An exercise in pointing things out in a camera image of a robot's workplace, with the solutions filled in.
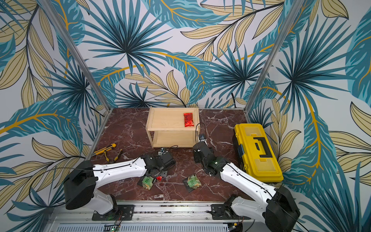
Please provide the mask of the green tea bag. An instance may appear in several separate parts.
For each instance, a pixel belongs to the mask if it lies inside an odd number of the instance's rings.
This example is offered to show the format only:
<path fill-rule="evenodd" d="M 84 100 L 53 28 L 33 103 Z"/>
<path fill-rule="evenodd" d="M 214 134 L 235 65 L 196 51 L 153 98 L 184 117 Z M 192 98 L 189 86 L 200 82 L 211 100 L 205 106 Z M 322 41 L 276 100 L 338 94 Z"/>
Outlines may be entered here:
<path fill-rule="evenodd" d="M 151 190 L 156 181 L 157 179 L 151 176 L 143 176 L 139 179 L 137 185 L 143 187 L 146 190 Z"/>
<path fill-rule="evenodd" d="M 193 190 L 202 186 L 198 177 L 193 174 L 183 180 L 183 184 L 186 187 L 188 192 L 192 192 Z"/>

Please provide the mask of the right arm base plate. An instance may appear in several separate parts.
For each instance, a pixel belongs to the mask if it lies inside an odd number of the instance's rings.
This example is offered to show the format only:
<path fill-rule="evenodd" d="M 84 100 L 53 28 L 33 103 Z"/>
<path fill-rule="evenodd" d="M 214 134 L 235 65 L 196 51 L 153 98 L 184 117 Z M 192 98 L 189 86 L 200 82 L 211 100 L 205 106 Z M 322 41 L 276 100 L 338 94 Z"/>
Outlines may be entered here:
<path fill-rule="evenodd" d="M 250 220 L 250 217 L 238 216 L 232 208 L 225 204 L 213 204 L 211 210 L 207 211 L 212 215 L 213 220 Z"/>

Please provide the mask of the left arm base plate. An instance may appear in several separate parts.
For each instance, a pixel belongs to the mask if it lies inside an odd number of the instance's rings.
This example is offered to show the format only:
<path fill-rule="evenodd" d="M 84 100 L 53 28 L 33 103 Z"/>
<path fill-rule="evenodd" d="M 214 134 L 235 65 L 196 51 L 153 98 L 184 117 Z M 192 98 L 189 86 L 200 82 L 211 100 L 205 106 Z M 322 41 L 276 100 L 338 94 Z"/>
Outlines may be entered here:
<path fill-rule="evenodd" d="M 93 221 L 131 221 L 135 205 L 117 205 L 110 212 L 101 215 L 97 211 L 92 216 Z"/>

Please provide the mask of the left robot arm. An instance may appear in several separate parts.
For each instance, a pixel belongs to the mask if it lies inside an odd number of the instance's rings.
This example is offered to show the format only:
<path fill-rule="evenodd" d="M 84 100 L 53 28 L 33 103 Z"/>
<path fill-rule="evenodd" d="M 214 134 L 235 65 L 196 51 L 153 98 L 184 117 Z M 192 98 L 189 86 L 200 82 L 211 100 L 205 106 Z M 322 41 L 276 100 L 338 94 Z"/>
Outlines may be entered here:
<path fill-rule="evenodd" d="M 100 187 L 132 177 L 156 178 L 175 164 L 168 151 L 144 154 L 133 160 L 113 164 L 83 161 L 64 179 L 65 208 L 75 210 L 86 207 L 99 215 L 112 217 L 118 213 L 116 199 L 113 195 L 100 191 Z"/>

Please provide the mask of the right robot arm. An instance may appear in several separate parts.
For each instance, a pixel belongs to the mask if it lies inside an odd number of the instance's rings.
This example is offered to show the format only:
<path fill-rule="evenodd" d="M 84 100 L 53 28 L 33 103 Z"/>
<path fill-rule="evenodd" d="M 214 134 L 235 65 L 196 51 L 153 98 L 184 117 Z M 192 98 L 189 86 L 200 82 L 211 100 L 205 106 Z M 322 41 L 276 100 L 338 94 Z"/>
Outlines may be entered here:
<path fill-rule="evenodd" d="M 252 200 L 232 197 L 230 208 L 242 217 L 264 222 L 271 232 L 291 232 L 298 222 L 300 211 L 291 192 L 284 186 L 275 188 L 239 169 L 223 157 L 217 157 L 205 141 L 193 146 L 194 160 L 203 170 L 232 184 Z"/>

